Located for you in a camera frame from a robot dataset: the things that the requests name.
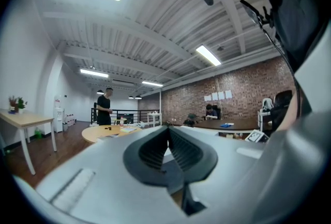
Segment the black railing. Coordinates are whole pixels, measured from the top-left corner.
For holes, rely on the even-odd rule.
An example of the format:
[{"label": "black railing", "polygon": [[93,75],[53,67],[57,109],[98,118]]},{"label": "black railing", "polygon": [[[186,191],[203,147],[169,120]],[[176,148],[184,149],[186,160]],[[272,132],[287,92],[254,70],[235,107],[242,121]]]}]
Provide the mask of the black railing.
[{"label": "black railing", "polygon": [[[124,124],[134,124],[139,123],[140,121],[147,123],[147,114],[157,111],[159,112],[159,109],[155,110],[121,110],[121,109],[113,109],[113,113],[110,114],[110,118],[112,121],[112,124],[116,124],[116,120],[119,120],[121,117],[126,118],[127,120],[124,121]],[[97,117],[98,117],[98,109],[97,108],[91,108],[91,124],[97,123]],[[156,116],[156,121],[160,121],[159,116]],[[149,117],[149,122],[153,122],[153,117]]]}]

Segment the potted plant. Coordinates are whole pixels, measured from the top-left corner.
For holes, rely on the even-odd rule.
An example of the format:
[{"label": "potted plant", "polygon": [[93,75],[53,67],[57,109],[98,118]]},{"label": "potted plant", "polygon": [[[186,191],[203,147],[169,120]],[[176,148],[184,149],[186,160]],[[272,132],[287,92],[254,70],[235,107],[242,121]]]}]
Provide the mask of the potted plant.
[{"label": "potted plant", "polygon": [[9,97],[9,112],[10,113],[15,113],[15,108],[17,106],[17,98],[14,97],[14,95],[12,97]]},{"label": "potted plant", "polygon": [[27,105],[27,102],[24,103],[24,100],[22,97],[18,98],[18,107],[19,107],[19,114],[23,114],[24,108]]}]

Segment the ceiling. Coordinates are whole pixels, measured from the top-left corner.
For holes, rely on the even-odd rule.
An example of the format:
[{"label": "ceiling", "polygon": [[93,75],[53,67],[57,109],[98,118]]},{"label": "ceiling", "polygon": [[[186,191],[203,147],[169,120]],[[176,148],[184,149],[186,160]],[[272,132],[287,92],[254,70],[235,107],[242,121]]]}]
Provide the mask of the ceiling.
[{"label": "ceiling", "polygon": [[[150,92],[217,70],[195,50],[205,45],[226,67],[247,54],[274,52],[239,0],[35,0],[49,38],[88,85]],[[268,0],[246,0],[263,13]],[[95,67],[107,80],[79,73]],[[127,83],[113,83],[113,80]]]}]

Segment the paper on wall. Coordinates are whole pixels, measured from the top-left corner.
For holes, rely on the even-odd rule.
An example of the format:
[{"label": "paper on wall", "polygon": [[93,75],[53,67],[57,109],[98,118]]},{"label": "paper on wall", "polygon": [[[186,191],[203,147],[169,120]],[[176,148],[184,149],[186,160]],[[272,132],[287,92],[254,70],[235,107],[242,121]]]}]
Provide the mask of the paper on wall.
[{"label": "paper on wall", "polygon": [[218,92],[218,99],[219,100],[224,100],[225,99],[224,92]]},{"label": "paper on wall", "polygon": [[232,98],[231,90],[225,91],[225,96],[228,98]]},{"label": "paper on wall", "polygon": [[217,93],[212,93],[212,97],[213,97],[213,101],[218,100],[218,96]]},{"label": "paper on wall", "polygon": [[205,102],[211,101],[211,100],[212,100],[212,96],[211,95],[205,96]]}]

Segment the black cable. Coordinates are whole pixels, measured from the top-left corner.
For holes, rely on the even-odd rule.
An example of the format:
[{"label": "black cable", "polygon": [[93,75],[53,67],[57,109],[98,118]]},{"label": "black cable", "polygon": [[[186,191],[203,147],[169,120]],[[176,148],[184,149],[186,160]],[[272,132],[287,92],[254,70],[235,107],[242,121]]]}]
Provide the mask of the black cable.
[{"label": "black cable", "polygon": [[299,84],[298,82],[296,81],[295,79],[295,76],[294,76],[294,72],[293,72],[293,69],[288,61],[288,58],[284,55],[284,53],[282,52],[282,50],[276,45],[276,43],[271,39],[270,35],[268,34],[268,32],[263,28],[261,27],[261,30],[262,32],[267,36],[267,38],[269,39],[269,41],[274,45],[274,47],[277,49],[277,51],[281,54],[281,56],[283,57],[283,59],[285,60],[290,72],[291,72],[291,75],[293,77],[293,80],[294,80],[294,85],[295,85],[295,89],[296,89],[296,98],[297,98],[297,104],[298,104],[298,108],[297,108],[297,112],[296,112],[296,118],[299,118],[300,117],[300,90],[299,90]]}]

